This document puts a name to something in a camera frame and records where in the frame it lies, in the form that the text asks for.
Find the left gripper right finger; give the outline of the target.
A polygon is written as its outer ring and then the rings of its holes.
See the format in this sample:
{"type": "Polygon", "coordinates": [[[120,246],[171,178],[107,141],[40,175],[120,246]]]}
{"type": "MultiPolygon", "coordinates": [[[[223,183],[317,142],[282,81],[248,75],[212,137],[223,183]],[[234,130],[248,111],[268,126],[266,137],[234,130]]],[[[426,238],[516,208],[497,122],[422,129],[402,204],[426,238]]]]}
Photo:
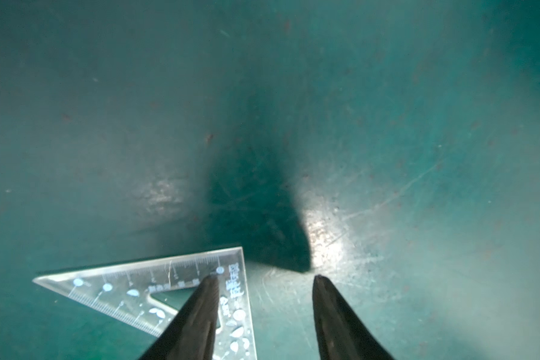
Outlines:
{"type": "Polygon", "coordinates": [[[314,277],[312,300],[321,359],[394,359],[327,277],[314,277]]]}

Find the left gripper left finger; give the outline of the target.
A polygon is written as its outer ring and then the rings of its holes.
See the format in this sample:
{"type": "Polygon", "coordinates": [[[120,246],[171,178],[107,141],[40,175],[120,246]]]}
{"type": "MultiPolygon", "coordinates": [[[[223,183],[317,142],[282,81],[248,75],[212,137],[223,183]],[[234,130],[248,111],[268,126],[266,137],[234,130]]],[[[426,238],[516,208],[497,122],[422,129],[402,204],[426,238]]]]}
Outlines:
{"type": "Polygon", "coordinates": [[[211,274],[201,281],[171,324],[140,358],[210,360],[215,347],[219,298],[218,278],[211,274]]]}

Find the clear small triangle ruler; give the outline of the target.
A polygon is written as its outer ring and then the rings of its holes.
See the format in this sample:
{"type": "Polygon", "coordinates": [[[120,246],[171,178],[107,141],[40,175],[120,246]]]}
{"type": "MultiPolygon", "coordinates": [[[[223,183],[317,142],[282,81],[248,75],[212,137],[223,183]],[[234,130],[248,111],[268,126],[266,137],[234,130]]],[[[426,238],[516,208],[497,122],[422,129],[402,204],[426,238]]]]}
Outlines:
{"type": "Polygon", "coordinates": [[[219,283],[214,359],[256,359],[242,247],[47,274],[34,283],[155,337],[202,279],[219,283]]]}

